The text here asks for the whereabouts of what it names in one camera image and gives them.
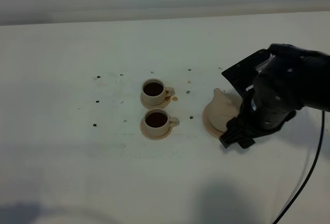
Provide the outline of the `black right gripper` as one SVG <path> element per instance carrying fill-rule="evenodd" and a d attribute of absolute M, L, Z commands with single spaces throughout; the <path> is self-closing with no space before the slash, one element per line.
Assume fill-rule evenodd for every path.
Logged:
<path fill-rule="evenodd" d="M 255 129 L 275 130 L 297 110 L 329 111 L 329 55 L 289 44 L 271 44 L 273 57 L 254 77 L 238 117 L 231 119 L 219 140 L 225 148 L 255 144 Z"/>

